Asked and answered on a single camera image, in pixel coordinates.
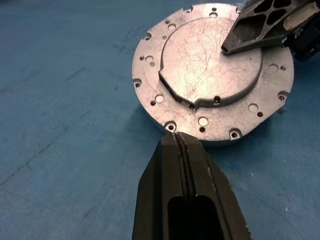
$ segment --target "scuff mark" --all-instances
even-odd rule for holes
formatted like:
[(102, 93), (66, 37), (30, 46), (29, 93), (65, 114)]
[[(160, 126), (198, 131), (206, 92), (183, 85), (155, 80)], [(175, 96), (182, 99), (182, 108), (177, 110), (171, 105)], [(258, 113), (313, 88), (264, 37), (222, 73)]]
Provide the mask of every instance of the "scuff mark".
[(88, 218), (90, 215), (92, 215), (92, 213), (95, 211), (95, 207), (90, 208), (88, 211), (85, 212), (85, 214), (82, 217), (82, 220), (85, 220), (86, 218)]

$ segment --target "countersunk hole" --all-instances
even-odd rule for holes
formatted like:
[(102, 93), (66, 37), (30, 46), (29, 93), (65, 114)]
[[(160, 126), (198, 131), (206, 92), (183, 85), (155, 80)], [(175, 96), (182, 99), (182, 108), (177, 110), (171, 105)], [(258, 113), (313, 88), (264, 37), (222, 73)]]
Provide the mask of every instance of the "countersunk hole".
[(230, 131), (230, 140), (236, 140), (241, 138), (241, 131), (238, 128), (234, 128)]
[(148, 41), (151, 39), (151, 33), (147, 32), (144, 40)]
[(220, 99), (219, 96), (215, 96), (214, 99), (213, 99), (213, 104), (214, 104), (214, 105), (219, 105), (219, 104), (220, 104), (220, 100), (221, 100), (221, 99)]
[(208, 125), (209, 121), (206, 117), (202, 116), (198, 119), (198, 123), (200, 126), (204, 127)]
[(278, 94), (278, 98), (279, 98), (282, 102), (285, 102), (288, 95), (289, 95), (288, 92), (286, 92), (286, 91), (281, 91), (281, 92), (279, 92), (279, 94)]
[(174, 121), (168, 121), (165, 125), (164, 128), (168, 130), (169, 132), (174, 132), (177, 129), (177, 125)]
[(133, 83), (136, 88), (139, 88), (142, 84), (142, 81), (139, 78), (135, 78), (135, 79), (133, 79)]
[(163, 95), (161, 95), (161, 94), (155, 96), (155, 101), (156, 101), (158, 104), (162, 103), (164, 100), (165, 100), (165, 97), (164, 97)]
[(171, 23), (169, 26), (168, 26), (168, 29), (169, 30), (174, 30), (176, 29), (176, 25), (174, 23)]
[(258, 107), (257, 104), (252, 103), (252, 104), (249, 105), (249, 111), (250, 112), (257, 113), (258, 110), (259, 110), (259, 107)]
[(270, 71), (273, 72), (273, 73), (276, 73), (276, 72), (279, 71), (278, 65), (276, 65), (276, 64), (274, 64), (274, 63), (269, 66), (269, 69), (270, 69)]
[(216, 17), (218, 17), (218, 14), (216, 12), (212, 12), (212, 13), (209, 14), (209, 17), (210, 18), (216, 18)]
[(147, 56), (147, 57), (145, 58), (145, 61), (146, 61), (147, 63), (151, 63), (153, 60), (154, 60), (154, 57), (153, 57), (153, 56)]

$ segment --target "blue work surface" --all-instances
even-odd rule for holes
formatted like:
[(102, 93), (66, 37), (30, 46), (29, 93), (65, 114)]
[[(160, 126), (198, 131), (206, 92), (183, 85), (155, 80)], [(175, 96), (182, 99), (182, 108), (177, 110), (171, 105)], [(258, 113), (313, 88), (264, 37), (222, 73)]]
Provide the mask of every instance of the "blue work surface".
[[(134, 91), (134, 51), (199, 3), (0, 0), (1, 240), (131, 239), (162, 136)], [(209, 151), (255, 240), (320, 239), (319, 63), (296, 62), (285, 108)]]

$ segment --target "black plastic part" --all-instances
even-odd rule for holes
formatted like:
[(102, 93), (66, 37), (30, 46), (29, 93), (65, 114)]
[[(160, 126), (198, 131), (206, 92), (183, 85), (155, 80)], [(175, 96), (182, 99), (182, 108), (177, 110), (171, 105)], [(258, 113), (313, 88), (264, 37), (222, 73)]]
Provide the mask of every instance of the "black plastic part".
[(139, 181), (132, 240), (251, 240), (226, 176), (201, 143), (168, 134)]
[(299, 61), (306, 61), (316, 55), (320, 51), (320, 13), (301, 29), (298, 37), (288, 37), (285, 44)]
[[(312, 23), (310, 25), (309, 20), (313, 22), (314, 19), (319, 19), (319, 12), (295, 29), (286, 30), (284, 28), (284, 20), (288, 16), (313, 2), (320, 5), (320, 0), (251, 0), (247, 2), (225, 38), (221, 49), (229, 55), (254, 48), (282, 46), (284, 40), (288, 38), (290, 41), (287, 41), (285, 45), (291, 47), (290, 44), (294, 44), (297, 59), (313, 56), (320, 47), (319, 31), (317, 31), (319, 29), (316, 29), (316, 23), (314, 27)], [(300, 29), (303, 31), (297, 38), (295, 31)]]

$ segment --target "metal plate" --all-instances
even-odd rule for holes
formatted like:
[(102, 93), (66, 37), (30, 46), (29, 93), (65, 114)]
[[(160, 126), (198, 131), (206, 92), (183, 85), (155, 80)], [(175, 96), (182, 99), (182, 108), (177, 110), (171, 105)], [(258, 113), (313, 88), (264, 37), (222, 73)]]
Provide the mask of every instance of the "metal plate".
[(288, 48), (222, 53), (238, 14), (220, 3), (180, 9), (138, 44), (132, 64), (137, 97), (168, 131), (233, 141), (285, 104), (294, 79)]

